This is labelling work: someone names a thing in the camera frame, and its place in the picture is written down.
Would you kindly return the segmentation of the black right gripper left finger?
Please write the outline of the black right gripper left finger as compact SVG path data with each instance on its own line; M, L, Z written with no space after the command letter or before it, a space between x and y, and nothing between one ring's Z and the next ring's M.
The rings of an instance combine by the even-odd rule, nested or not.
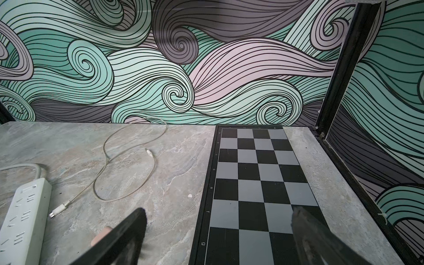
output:
M118 226L73 261L74 265L136 265L148 224L146 211L135 209Z

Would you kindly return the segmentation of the pink charger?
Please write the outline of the pink charger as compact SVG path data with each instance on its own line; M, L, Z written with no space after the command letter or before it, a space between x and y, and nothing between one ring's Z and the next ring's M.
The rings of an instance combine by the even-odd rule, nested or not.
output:
M109 234L112 231L112 227L110 226L105 226L98 235L96 235L93 240L90 243L90 246L93 247L94 245L96 245L97 243L100 242L101 239L103 239L107 234Z

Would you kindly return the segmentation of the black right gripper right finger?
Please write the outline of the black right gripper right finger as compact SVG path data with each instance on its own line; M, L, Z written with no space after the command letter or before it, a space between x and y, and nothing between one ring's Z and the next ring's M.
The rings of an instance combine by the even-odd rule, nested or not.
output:
M303 207L294 207L291 223L302 265L370 264Z

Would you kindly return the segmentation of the white power strip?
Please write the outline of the white power strip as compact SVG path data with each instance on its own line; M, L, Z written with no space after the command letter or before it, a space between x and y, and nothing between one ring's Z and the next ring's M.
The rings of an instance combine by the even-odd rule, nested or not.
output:
M1 264L40 261L52 186L39 178L20 186L1 228Z

